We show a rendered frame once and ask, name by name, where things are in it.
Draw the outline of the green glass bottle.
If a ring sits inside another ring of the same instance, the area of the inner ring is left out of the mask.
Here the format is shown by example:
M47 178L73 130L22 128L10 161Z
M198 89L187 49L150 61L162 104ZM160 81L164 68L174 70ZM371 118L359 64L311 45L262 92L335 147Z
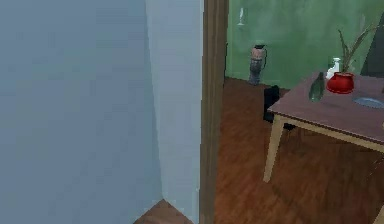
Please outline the green glass bottle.
M323 97L325 89L324 84L324 73L320 72L317 76L317 78L313 81L313 83L310 86L310 91L308 94L309 100L312 102L320 101Z

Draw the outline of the brown wooden table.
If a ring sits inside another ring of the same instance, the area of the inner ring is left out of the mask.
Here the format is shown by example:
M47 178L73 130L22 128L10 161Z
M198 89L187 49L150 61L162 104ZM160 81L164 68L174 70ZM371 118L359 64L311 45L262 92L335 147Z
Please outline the brown wooden table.
M285 123L384 153L384 109L365 107L353 101L359 96L384 101L384 79L357 76L351 94L325 91L320 101L312 102L308 93L316 78L317 74L309 76L268 108L274 120L264 182L271 178Z

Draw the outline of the black bin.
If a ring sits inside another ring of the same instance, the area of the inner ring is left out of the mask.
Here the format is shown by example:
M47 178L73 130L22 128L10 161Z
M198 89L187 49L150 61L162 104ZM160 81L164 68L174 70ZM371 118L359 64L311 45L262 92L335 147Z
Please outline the black bin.
M271 107L280 99L280 89L277 85L266 88L264 90L264 111L263 119L269 123L272 123L274 120L274 114L268 111L268 108Z

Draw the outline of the dark grey television set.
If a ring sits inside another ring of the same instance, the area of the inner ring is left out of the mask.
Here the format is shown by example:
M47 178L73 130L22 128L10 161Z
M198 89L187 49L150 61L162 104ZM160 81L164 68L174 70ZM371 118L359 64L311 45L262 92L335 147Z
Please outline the dark grey television set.
M363 76L384 78L384 12L379 25L361 70Z

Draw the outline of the brown wooden door frame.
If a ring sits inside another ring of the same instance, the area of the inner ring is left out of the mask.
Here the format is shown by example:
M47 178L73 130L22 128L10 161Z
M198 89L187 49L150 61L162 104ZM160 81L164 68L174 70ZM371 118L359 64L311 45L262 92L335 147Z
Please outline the brown wooden door frame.
M229 0L204 0L199 224L214 224Z

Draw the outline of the red pot house plant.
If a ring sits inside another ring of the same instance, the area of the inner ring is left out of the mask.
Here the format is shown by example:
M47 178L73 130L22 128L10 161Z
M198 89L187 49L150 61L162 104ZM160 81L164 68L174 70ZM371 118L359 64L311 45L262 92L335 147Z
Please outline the red pot house plant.
M341 30L338 30L342 47L341 68L327 81L326 89L332 93L349 94L354 90L354 74L350 72L353 57L364 39L372 32L381 28L381 25L367 26L355 39L351 46L348 46Z

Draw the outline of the white spray bottle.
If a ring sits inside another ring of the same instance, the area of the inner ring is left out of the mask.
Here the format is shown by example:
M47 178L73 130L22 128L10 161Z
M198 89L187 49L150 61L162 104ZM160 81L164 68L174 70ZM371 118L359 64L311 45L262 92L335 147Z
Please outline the white spray bottle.
M329 80L333 77L335 72L340 71L340 58L333 58L334 65L328 69L327 74L326 74L326 79Z

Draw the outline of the grey plate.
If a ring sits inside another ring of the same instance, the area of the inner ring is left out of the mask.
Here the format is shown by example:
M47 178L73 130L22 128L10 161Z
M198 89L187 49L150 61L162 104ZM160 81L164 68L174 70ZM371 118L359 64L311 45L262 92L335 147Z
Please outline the grey plate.
M354 102L369 108L384 109L384 102L374 98L358 97L354 99Z

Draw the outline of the pink and grey floor vase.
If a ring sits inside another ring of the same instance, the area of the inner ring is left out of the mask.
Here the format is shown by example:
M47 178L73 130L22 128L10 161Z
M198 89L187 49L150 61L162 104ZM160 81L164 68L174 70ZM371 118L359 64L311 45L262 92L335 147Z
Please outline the pink and grey floor vase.
M249 80L251 85L258 85L260 83L261 71L265 68L267 63L267 49L265 44L256 44L251 49L250 65L249 65Z

